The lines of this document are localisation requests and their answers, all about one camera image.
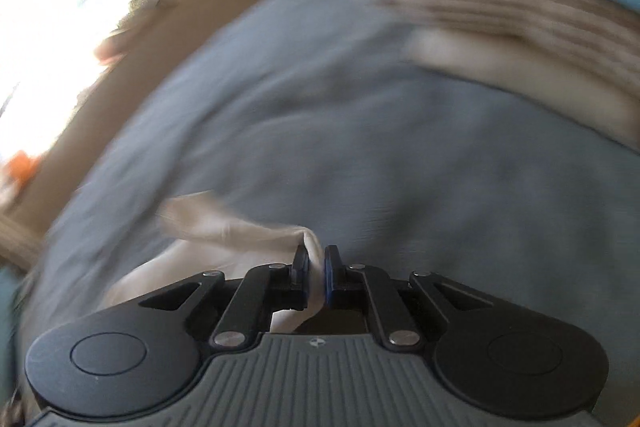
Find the grey bed blanket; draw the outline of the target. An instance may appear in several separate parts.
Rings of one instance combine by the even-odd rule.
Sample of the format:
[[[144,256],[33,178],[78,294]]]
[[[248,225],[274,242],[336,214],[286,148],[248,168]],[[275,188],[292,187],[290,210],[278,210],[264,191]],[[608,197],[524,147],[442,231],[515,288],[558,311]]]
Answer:
[[[366,0],[262,0],[140,106],[58,216],[17,350],[93,312],[207,192],[392,277],[431,270],[590,332],[606,425],[639,412],[639,157],[524,98],[413,65]]]

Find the orange bag on windowsill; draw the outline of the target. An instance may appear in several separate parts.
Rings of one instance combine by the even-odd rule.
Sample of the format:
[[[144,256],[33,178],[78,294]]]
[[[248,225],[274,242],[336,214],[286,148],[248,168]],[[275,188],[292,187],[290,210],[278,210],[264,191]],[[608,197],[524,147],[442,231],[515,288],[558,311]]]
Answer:
[[[3,165],[2,172],[12,183],[23,188],[35,176],[40,160],[40,156],[30,156],[24,150],[19,150]]]

